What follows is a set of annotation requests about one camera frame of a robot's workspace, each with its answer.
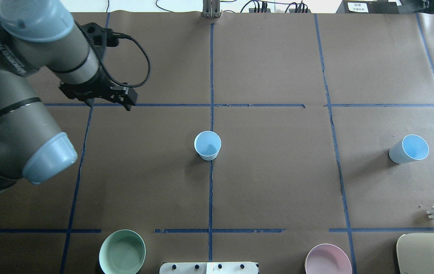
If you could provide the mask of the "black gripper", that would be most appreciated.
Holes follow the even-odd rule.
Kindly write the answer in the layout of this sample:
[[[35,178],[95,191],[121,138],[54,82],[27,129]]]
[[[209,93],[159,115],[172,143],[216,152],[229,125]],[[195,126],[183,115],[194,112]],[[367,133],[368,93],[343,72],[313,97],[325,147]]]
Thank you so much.
[[[136,105],[138,97],[134,88],[112,83],[102,70],[98,70],[85,83],[68,84],[62,81],[59,89],[68,99],[77,99],[89,107],[92,107],[94,100],[99,98],[114,104],[121,104],[126,111],[130,111]]]

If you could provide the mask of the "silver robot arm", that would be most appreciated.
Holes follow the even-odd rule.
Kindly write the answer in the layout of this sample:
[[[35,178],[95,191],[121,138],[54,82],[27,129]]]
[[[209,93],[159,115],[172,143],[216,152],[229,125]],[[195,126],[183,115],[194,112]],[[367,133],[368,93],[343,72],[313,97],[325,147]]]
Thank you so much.
[[[68,99],[136,104],[140,84],[120,83],[103,63],[117,38],[132,39],[79,25],[59,0],[0,0],[0,193],[23,178],[46,182],[78,158],[27,77],[45,67]]]

